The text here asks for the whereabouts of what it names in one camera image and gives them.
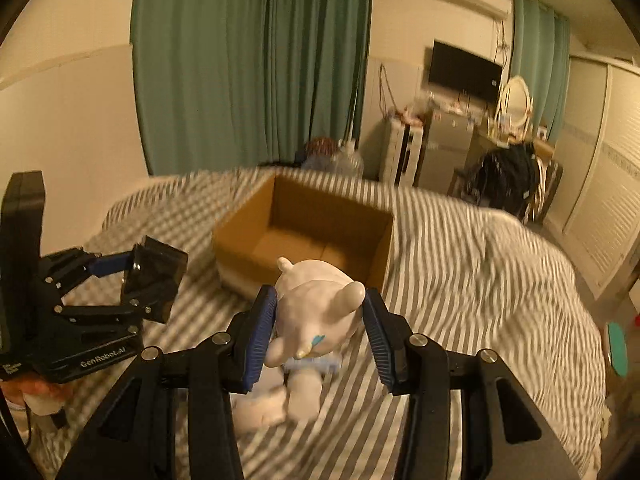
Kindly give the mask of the clear water jug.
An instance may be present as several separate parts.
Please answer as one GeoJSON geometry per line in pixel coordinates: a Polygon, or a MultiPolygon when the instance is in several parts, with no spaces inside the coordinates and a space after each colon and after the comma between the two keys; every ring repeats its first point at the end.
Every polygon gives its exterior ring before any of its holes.
{"type": "Polygon", "coordinates": [[[362,179],[364,162],[356,148],[356,140],[348,139],[338,144],[338,150],[331,156],[330,170],[339,176],[362,179]]]}

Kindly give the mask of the green stool seat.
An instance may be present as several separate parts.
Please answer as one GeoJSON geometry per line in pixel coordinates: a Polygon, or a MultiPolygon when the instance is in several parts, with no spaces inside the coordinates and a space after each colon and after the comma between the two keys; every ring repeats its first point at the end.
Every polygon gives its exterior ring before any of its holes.
{"type": "Polygon", "coordinates": [[[605,352],[608,364],[620,377],[628,374],[628,354],[623,329],[615,322],[608,322],[605,327],[605,352]]]}

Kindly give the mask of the small green curtain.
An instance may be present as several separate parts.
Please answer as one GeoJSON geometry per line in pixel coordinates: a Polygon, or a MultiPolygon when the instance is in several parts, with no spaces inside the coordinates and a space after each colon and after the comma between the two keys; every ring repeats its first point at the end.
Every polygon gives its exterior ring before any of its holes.
{"type": "Polygon", "coordinates": [[[533,132],[545,126],[550,143],[562,129],[569,70],[570,20],[540,0],[513,0],[510,76],[525,80],[533,132]]]}

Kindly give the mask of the white bear plush toy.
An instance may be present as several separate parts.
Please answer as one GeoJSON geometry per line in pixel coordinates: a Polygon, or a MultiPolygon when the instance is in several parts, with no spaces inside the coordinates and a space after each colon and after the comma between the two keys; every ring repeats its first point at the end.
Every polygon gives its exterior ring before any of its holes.
{"type": "Polygon", "coordinates": [[[318,417],[323,379],[340,370],[340,348],[356,332],[366,286],[322,260],[281,257],[274,334],[258,382],[232,396],[238,436],[318,417]]]}

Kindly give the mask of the wooden dressing table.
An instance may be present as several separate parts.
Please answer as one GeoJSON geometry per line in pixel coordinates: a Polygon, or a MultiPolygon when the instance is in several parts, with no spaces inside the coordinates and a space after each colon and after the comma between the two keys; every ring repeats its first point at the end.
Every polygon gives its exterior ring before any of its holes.
{"type": "MultiPolygon", "coordinates": [[[[544,140],[532,140],[534,152],[537,157],[544,162],[548,162],[553,158],[554,147],[544,140]]],[[[475,131],[472,136],[468,154],[466,154],[465,166],[471,167],[478,162],[487,153],[497,148],[513,148],[514,143],[506,143],[497,139],[486,136],[485,133],[475,131]]]]}

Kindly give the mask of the black wall television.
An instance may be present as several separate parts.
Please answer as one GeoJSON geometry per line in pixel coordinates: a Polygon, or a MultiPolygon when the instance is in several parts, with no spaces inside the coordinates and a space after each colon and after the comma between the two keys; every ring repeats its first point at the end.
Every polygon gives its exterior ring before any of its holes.
{"type": "Polygon", "coordinates": [[[428,82],[490,104],[499,96],[503,67],[487,58],[435,41],[428,82]]]}

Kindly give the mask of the brown cardboard box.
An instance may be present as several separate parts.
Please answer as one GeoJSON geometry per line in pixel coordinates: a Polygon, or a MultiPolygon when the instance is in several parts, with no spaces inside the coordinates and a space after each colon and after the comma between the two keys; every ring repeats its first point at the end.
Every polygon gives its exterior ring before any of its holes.
{"type": "Polygon", "coordinates": [[[221,283],[252,300],[280,276],[277,260],[318,259],[381,290],[394,216],[294,180],[272,176],[213,230],[221,283]]]}

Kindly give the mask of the oval white vanity mirror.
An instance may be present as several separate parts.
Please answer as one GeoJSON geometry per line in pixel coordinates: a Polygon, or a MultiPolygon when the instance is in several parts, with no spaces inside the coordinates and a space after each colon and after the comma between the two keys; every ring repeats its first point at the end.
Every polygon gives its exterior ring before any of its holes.
{"type": "Polygon", "coordinates": [[[534,99],[522,76],[511,77],[502,87],[496,121],[514,138],[524,138],[533,116],[534,99]]]}

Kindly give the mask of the white louvered wardrobe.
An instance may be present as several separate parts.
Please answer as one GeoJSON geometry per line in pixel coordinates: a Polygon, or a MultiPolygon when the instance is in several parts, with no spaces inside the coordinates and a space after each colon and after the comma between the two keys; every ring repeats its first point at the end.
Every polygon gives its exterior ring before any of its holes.
{"type": "Polygon", "coordinates": [[[553,160],[562,177],[544,219],[596,298],[639,260],[639,69],[570,57],[553,160]]]}

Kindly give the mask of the large green curtain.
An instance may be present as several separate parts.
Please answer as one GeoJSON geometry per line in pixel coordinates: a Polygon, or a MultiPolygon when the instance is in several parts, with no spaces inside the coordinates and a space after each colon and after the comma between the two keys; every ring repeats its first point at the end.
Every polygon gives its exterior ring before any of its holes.
{"type": "Polygon", "coordinates": [[[372,0],[134,0],[151,174],[292,162],[360,135],[372,0]]]}

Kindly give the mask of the black jacket on chair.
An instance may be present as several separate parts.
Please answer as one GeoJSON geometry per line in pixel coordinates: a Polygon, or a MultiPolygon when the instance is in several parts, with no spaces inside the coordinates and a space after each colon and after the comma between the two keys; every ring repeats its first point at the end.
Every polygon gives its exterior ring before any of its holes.
{"type": "Polygon", "coordinates": [[[463,193],[477,205],[501,209],[523,220],[540,185],[532,142],[486,153],[466,172],[463,193]]]}

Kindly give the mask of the white suitcase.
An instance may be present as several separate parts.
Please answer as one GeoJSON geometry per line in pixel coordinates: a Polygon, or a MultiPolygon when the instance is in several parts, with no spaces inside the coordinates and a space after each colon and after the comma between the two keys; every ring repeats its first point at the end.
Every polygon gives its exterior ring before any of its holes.
{"type": "Polygon", "coordinates": [[[418,171],[424,127],[387,118],[378,180],[397,186],[413,186],[418,171]]]}

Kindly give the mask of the small grey refrigerator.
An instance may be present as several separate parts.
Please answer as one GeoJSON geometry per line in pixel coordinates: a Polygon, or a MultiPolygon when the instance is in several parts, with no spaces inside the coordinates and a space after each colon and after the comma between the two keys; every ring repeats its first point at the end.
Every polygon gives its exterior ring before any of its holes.
{"type": "Polygon", "coordinates": [[[469,118],[430,110],[426,115],[414,185],[447,194],[454,170],[465,164],[473,132],[474,124],[469,118]]]}

